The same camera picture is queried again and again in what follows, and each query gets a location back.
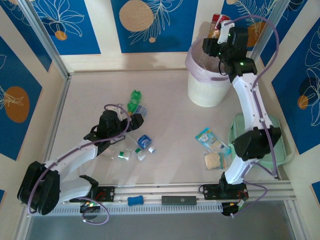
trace plastic wrapper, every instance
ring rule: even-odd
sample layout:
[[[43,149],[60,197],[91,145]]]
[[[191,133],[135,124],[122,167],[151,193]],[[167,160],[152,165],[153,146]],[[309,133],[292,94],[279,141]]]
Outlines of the plastic wrapper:
[[[211,83],[212,81],[229,80],[228,76],[219,73],[219,58],[208,56],[202,49],[203,38],[196,40],[187,53],[185,66],[192,76],[200,83]],[[221,63],[221,72],[224,72],[224,65]]]
[[[225,169],[230,166],[232,162],[231,149],[209,127],[201,131],[195,139],[206,149],[204,161],[208,170]]]

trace trash bin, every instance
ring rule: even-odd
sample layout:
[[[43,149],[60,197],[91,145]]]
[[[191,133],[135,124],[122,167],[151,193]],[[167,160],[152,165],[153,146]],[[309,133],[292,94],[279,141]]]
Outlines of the trash bin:
[[[228,76],[219,72],[219,58],[204,53],[203,40],[198,39],[191,45],[185,60],[186,68],[189,70],[188,96],[195,104],[210,108],[224,99],[231,83]]]

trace orange circle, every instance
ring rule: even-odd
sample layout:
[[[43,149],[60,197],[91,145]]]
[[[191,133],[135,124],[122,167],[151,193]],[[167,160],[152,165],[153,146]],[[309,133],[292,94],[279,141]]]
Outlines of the orange circle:
[[[122,26],[131,32],[140,32],[148,29],[155,17],[151,8],[144,1],[129,0],[119,11]]]
[[[60,41],[67,40],[67,34],[63,31],[56,31],[54,35]]]
[[[249,38],[248,38],[248,43],[246,45],[247,47],[254,47],[256,45],[257,40],[262,30],[264,29],[265,25],[266,25],[265,22],[260,21],[248,27]]]
[[[149,38],[149,42],[150,42],[150,43],[153,44],[155,41],[156,41],[156,39],[155,39],[154,37],[150,37],[150,38]]]
[[[29,113],[30,102],[27,92],[19,87],[12,86],[4,94],[5,113],[15,123],[23,123]]]
[[[308,102],[309,99],[305,95],[302,95],[298,98],[298,107],[305,110],[308,107]]]

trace green bag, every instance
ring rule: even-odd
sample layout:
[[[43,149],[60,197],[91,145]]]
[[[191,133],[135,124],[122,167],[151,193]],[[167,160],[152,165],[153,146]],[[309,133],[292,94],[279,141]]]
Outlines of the green bag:
[[[274,116],[269,116],[273,126],[275,128],[281,128],[280,122],[278,121],[277,118]],[[235,116],[231,128],[229,131],[229,137],[228,137],[228,144],[231,148],[231,156],[232,159],[235,159],[236,152],[234,146],[231,144],[238,136],[241,136],[242,134],[245,133],[245,118],[242,113],[238,114]],[[275,154],[275,160],[276,160],[276,165],[280,166],[285,162],[286,159],[286,149],[285,149],[285,144],[284,144],[284,139],[281,136],[279,141],[276,143],[274,146],[274,154]],[[272,162],[272,156],[271,154],[266,154],[264,158],[262,158],[259,163],[268,168],[268,169],[273,169],[273,162]]]

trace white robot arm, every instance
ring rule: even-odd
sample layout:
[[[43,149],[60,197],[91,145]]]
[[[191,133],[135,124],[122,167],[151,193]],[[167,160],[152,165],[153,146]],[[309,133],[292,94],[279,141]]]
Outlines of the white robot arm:
[[[120,111],[114,108],[106,109],[100,116],[99,124],[94,126],[83,141],[69,153],[60,158],[51,159],[45,164],[37,161],[31,163],[17,198],[25,204],[28,204],[31,199],[30,206],[42,215],[48,214],[58,203],[64,201],[88,195],[96,198],[100,188],[106,187],[99,187],[96,180],[86,175],[69,181],[66,181],[66,177],[84,163],[100,155],[113,144],[112,139],[120,137],[124,132],[138,129],[143,122],[144,119],[139,113],[122,119]]]
[[[247,190],[244,177],[253,163],[270,153],[281,137],[281,129],[273,127],[266,113],[257,83],[255,62],[247,57],[248,30],[228,22],[221,23],[218,39],[204,39],[202,49],[209,56],[218,57],[224,64],[224,70],[240,100],[245,133],[232,142],[236,156],[222,174],[219,184],[203,185],[206,200],[239,198],[238,193]]]

